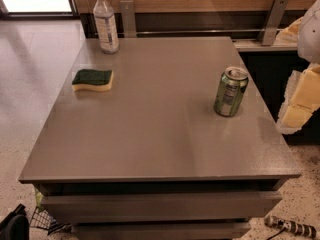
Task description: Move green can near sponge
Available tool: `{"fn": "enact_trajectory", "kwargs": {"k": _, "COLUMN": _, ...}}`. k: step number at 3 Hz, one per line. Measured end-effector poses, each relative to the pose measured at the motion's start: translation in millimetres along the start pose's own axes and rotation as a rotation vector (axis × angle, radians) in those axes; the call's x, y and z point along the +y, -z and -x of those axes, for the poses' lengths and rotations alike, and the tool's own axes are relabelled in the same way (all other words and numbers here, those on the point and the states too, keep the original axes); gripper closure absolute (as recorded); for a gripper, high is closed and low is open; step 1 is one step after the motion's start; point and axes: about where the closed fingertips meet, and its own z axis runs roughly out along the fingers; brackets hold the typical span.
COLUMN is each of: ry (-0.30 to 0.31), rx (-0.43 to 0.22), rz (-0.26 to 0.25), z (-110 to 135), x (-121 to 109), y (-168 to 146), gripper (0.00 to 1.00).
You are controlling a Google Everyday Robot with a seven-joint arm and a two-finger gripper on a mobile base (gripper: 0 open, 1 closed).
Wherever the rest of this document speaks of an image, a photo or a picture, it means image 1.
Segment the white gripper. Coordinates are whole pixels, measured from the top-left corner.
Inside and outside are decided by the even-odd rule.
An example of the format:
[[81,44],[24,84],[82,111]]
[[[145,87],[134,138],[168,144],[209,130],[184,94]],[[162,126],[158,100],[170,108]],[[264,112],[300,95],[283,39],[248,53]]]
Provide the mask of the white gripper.
[[[296,43],[298,55],[310,63],[320,63],[320,0],[276,35],[277,42]],[[320,108],[320,66],[313,64],[303,72],[294,70],[285,91],[285,110],[281,123],[301,128]]]

